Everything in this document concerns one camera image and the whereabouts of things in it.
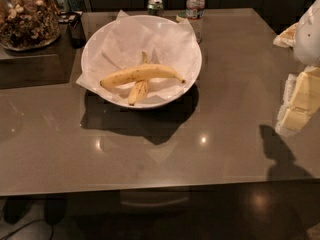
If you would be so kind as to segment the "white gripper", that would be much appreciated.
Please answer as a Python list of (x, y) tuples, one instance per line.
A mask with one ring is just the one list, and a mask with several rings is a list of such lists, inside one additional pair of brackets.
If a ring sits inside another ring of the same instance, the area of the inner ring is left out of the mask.
[(275, 131), (289, 137), (300, 132), (320, 108), (320, 0), (315, 0), (297, 23), (275, 37), (273, 44), (290, 48), (296, 58), (309, 65), (285, 82), (283, 104)]

